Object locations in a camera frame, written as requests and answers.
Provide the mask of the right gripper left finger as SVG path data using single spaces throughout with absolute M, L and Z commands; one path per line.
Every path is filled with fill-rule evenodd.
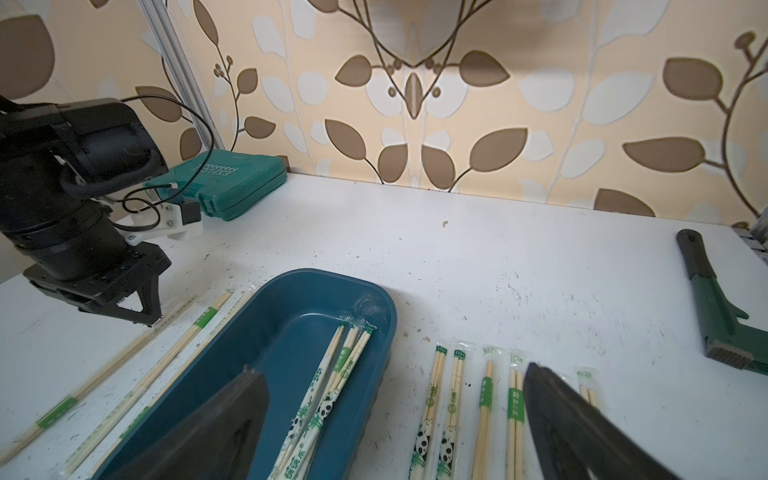
M 246 367 L 112 479 L 245 479 L 270 402 L 266 378 Z

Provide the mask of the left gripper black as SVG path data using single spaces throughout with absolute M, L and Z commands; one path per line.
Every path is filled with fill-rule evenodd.
M 159 277 L 170 266 L 161 247 L 142 242 L 104 273 L 58 280 L 34 265 L 23 276 L 43 294 L 81 312 L 152 326 L 162 317 Z

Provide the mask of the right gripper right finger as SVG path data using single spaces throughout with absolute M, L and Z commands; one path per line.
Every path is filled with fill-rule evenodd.
M 524 377 L 528 423 L 545 479 L 675 479 L 554 371 Z

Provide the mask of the chopsticks pair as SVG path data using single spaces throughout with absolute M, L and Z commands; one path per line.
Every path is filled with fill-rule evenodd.
M 482 354 L 485 369 L 480 384 L 477 432 L 470 476 L 472 480 L 484 479 L 486 475 L 490 420 L 494 398 L 494 374 L 501 358 L 501 349 L 487 345 L 483 347 Z
M 408 479 L 455 479 L 464 374 L 473 345 L 435 346 L 428 387 L 413 443 Z
M 207 348 L 212 340 L 226 327 L 229 322 L 235 317 L 235 315 L 247 304 L 250 298 L 256 293 L 256 286 L 251 285 L 247 290 L 244 290 L 237 302 L 227 311 L 225 316 L 218 320 L 212 330 L 205 334 L 201 340 L 198 340 L 195 344 L 195 350 L 190 356 L 181 364 L 175 371 L 174 375 L 168 378 L 168 382 L 159 390 L 151 400 L 139 411 L 133 418 L 132 422 L 126 426 L 126 429 L 121 433 L 119 437 L 115 439 L 115 442 L 104 452 L 104 455 L 94 464 L 90 470 L 86 479 L 94 479 L 96 474 L 102 468 L 102 465 L 108 461 L 112 452 L 123 442 L 123 440 L 131 435 L 131 432 L 142 422 L 143 417 L 146 416 L 156 403 L 162 398 L 162 396 L 177 382 L 182 374 L 196 361 L 196 358 Z
M 182 315 L 198 298 L 198 294 L 193 294 L 177 302 L 171 308 L 171 311 L 168 314 L 164 314 L 154 326 L 146 328 L 140 336 L 133 339 L 88 379 L 82 382 L 69 394 L 65 395 L 56 405 L 36 419 L 29 428 L 14 438 L 11 443 L 1 451 L 1 465 L 7 464 L 45 430 L 49 429 L 67 412 L 72 410 L 91 391 L 103 383 L 128 360 L 136 355 L 144 346 L 153 340 L 165 327 Z
M 507 480 L 525 478 L 525 401 L 524 368 L 526 357 L 520 350 L 510 352 L 507 391 L 507 443 L 505 475 Z
M 182 350 L 197 336 L 197 334 L 214 318 L 233 291 L 225 290 L 185 331 L 185 333 L 163 354 L 158 362 L 134 385 L 118 404 L 91 431 L 78 448 L 70 455 L 60 471 L 60 475 L 68 477 L 74 473 L 93 450 L 117 426 L 125 415 L 133 408 L 138 400 L 148 391 L 160 374 L 172 363 Z
M 601 409 L 600 386 L 597 371 L 593 368 L 579 367 L 576 379 L 581 397 L 597 410 Z

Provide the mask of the teal plastic storage box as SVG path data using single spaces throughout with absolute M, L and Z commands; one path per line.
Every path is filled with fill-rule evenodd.
M 242 372 L 264 374 L 270 403 L 249 476 L 264 479 L 341 320 L 375 330 L 326 420 L 311 479 L 347 479 L 390 360 L 393 299 L 380 286 L 317 269 L 283 273 L 255 292 L 125 432 L 92 478 L 105 479 L 158 441 Z

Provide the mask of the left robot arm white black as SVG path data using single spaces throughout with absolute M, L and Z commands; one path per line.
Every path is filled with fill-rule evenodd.
M 115 99 L 69 104 L 1 100 L 1 232 L 33 264 L 43 294 L 85 313 L 153 325 L 171 262 L 128 243 L 98 197 L 167 173 L 134 110 Z

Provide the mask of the wrapped chopsticks in box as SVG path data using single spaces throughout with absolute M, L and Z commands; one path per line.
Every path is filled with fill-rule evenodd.
M 339 323 L 284 438 L 270 479 L 305 479 L 323 429 L 377 328 L 366 320 Z

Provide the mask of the green plastic tool case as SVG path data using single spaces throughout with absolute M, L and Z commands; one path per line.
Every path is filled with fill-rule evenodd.
M 214 150 L 201 153 L 146 184 L 155 187 L 162 199 L 182 193 L 174 200 L 193 200 L 208 217 L 231 221 L 249 210 L 287 180 L 287 167 L 280 157 Z

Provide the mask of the green black hand tool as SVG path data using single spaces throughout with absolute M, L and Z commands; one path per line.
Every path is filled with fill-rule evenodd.
M 765 375 L 767 332 L 742 323 L 749 315 L 727 299 L 699 232 L 682 229 L 676 242 L 693 288 L 704 355 L 738 370 Z

